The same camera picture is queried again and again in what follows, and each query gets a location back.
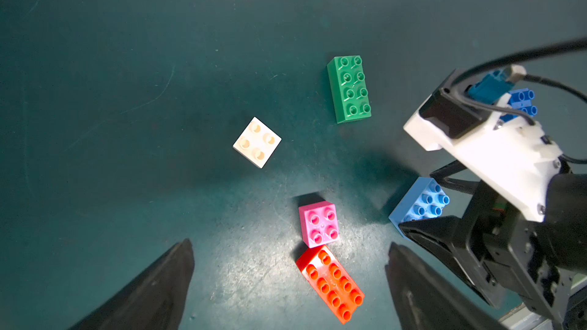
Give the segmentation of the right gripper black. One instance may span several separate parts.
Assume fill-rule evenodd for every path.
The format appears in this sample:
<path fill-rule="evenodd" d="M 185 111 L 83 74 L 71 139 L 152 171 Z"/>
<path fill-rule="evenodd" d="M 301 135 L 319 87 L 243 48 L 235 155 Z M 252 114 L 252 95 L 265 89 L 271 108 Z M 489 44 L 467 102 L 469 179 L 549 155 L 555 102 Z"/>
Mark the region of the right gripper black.
<path fill-rule="evenodd" d="M 454 160 L 430 174 L 443 188 L 473 195 L 462 218 L 403 222 L 400 231 L 488 305 L 500 307 L 510 290 L 562 328 L 573 277 L 586 272 L 586 180 L 553 179 L 544 220 L 532 222 L 486 183 L 452 178 L 465 170 Z"/>

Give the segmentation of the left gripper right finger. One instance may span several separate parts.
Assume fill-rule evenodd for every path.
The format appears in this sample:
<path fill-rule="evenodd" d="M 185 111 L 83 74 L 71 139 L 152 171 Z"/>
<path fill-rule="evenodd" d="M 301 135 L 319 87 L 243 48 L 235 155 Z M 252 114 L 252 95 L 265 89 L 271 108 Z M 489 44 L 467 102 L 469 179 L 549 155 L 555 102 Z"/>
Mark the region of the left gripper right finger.
<path fill-rule="evenodd" d="M 409 247 L 391 244 L 385 267 L 403 329 L 503 329 Z"/>

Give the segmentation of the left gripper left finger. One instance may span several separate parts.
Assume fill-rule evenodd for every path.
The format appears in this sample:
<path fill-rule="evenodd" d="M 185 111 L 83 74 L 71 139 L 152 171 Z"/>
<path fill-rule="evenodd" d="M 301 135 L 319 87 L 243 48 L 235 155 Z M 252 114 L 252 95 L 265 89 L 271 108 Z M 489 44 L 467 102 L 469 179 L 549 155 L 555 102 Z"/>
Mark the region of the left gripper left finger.
<path fill-rule="evenodd" d="M 193 272 L 193 246 L 186 238 L 71 328 L 178 329 Z"/>

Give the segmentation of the light blue long lego brick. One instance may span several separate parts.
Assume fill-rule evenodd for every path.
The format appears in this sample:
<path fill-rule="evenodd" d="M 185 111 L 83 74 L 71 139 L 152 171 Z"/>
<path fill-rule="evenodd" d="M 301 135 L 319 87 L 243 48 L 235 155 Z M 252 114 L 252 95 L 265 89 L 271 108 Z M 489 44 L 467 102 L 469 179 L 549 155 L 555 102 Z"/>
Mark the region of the light blue long lego brick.
<path fill-rule="evenodd" d="M 400 235 L 406 238 L 399 227 L 401 223 L 438 218 L 449 203 L 450 198 L 434 178 L 418 177 L 395 206 L 389 215 L 389 220 Z"/>

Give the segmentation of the red long lego brick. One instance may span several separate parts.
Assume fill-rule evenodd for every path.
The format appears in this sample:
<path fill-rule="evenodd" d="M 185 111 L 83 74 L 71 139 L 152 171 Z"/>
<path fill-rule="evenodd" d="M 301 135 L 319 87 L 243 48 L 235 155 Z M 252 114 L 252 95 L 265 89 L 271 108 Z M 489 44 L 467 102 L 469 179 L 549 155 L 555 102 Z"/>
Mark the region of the red long lego brick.
<path fill-rule="evenodd" d="M 305 250 L 296 265 L 307 282 L 342 324 L 347 324 L 365 294 L 324 244 Z"/>

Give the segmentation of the blue square lego brick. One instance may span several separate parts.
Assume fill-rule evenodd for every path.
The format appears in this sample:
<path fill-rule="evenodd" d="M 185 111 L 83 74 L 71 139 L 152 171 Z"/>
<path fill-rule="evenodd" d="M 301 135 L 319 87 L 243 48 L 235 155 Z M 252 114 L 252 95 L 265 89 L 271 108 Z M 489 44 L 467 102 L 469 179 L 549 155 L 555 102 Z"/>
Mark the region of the blue square lego brick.
<path fill-rule="evenodd" d="M 508 106 L 515 110 L 523 111 L 530 117 L 534 117 L 537 114 L 537 107 L 532 103 L 535 98 L 535 92 L 533 90 L 529 90 L 528 88 L 512 90 L 509 94 L 511 97 L 508 101 Z"/>

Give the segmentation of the pink square lego brick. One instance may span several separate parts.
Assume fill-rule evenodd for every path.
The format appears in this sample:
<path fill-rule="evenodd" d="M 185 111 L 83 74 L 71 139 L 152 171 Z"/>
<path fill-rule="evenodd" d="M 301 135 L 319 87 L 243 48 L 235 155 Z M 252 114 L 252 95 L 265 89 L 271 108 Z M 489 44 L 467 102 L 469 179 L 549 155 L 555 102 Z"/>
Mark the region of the pink square lego brick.
<path fill-rule="evenodd" d="M 339 240 L 338 215 L 333 203 L 322 201 L 301 206 L 299 214 L 303 241 L 308 248 Z"/>

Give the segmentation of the cream square lego brick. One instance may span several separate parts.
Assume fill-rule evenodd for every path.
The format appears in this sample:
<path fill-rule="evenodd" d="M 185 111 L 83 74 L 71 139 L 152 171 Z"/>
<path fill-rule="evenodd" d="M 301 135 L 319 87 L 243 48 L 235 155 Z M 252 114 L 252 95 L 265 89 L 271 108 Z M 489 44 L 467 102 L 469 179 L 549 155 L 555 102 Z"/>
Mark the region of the cream square lego brick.
<path fill-rule="evenodd" d="M 280 142 L 281 137 L 254 117 L 238 137 L 233 148 L 261 169 Z"/>

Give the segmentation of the green long lego brick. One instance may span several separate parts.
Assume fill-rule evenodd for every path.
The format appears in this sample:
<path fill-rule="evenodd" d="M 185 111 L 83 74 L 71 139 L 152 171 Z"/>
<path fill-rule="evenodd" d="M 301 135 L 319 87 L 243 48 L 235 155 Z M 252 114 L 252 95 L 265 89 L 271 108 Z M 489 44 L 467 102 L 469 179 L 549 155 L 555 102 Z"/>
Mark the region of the green long lego brick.
<path fill-rule="evenodd" d="M 359 55 L 334 57 L 327 73 L 338 124 L 371 117 L 363 61 Z"/>

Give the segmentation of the green table mat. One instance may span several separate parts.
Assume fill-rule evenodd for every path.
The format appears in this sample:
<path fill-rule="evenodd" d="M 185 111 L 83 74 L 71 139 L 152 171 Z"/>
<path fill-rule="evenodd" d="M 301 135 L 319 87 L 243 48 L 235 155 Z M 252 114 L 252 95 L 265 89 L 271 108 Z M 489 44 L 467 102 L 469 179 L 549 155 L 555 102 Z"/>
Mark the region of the green table mat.
<path fill-rule="evenodd" d="M 295 264 L 327 200 L 347 328 L 400 328 L 388 217 L 452 160 L 405 122 L 452 70 L 585 34 L 586 0 L 1 0 L 1 327 L 70 328 L 187 238 L 181 328 L 339 329 Z M 338 124 L 353 55 L 371 117 Z M 233 148 L 254 117 L 261 169 Z"/>

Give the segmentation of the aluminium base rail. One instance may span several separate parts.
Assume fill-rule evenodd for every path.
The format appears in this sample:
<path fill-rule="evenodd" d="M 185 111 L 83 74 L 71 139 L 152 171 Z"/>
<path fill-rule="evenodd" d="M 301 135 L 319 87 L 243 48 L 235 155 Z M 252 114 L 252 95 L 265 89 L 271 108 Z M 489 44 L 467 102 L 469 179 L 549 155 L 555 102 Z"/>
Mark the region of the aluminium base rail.
<path fill-rule="evenodd" d="M 553 330 L 552 321 L 529 310 L 521 304 L 499 319 L 507 329 L 512 330 Z"/>

